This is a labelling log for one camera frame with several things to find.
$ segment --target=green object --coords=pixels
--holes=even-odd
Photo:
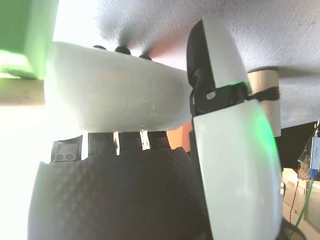
[[[310,198],[310,194],[311,194],[312,184],[313,184],[313,183],[314,183],[314,180],[311,179],[311,181],[310,181],[310,183],[309,183],[309,189],[308,189],[308,193],[306,194],[306,199],[305,199],[303,208],[302,208],[301,213],[300,213],[300,215],[299,215],[299,218],[298,218],[298,220],[296,221],[296,224],[295,224],[296,227],[298,227],[298,225],[299,225],[299,223],[300,223],[300,221],[301,221],[301,219],[302,219],[302,216],[304,215],[304,213],[305,213],[305,211],[306,211],[306,208],[307,208],[307,205],[308,205],[308,202],[309,202],[309,198]]]
[[[44,79],[58,0],[0,1],[0,73]]]

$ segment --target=wooden cylinder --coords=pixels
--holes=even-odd
[[[279,87],[279,75],[276,70],[250,72],[248,78],[253,94],[271,87]],[[262,101],[261,106],[269,120],[273,135],[281,136],[280,101]]]
[[[0,78],[0,106],[44,106],[44,81]]]

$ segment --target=screw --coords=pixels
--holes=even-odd
[[[56,156],[55,159],[62,160],[62,159],[64,159],[64,156],[60,154],[60,155]]]
[[[68,159],[68,160],[71,160],[71,159],[73,159],[73,158],[74,158],[74,156],[71,155],[71,154],[69,154],[69,155],[66,156],[66,159]]]

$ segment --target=blue connector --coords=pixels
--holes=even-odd
[[[317,169],[310,169],[310,175],[311,175],[311,179],[315,180],[318,174],[318,170]]]

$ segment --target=green cable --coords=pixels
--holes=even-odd
[[[309,198],[310,198],[310,194],[311,194],[312,184],[313,184],[313,183],[314,183],[314,180],[311,179],[311,181],[310,181],[310,183],[309,183],[309,189],[308,189],[308,193],[307,193],[307,195],[306,195],[306,199],[305,199],[303,208],[302,208],[301,213],[300,213],[300,215],[299,215],[298,221],[296,221],[296,224],[295,224],[296,227],[298,227],[298,225],[299,225],[299,223],[300,223],[300,221],[301,221],[301,218],[302,218],[302,216],[304,215],[305,210],[306,210],[306,208],[307,208],[307,205],[308,205],[308,202],[309,202]]]

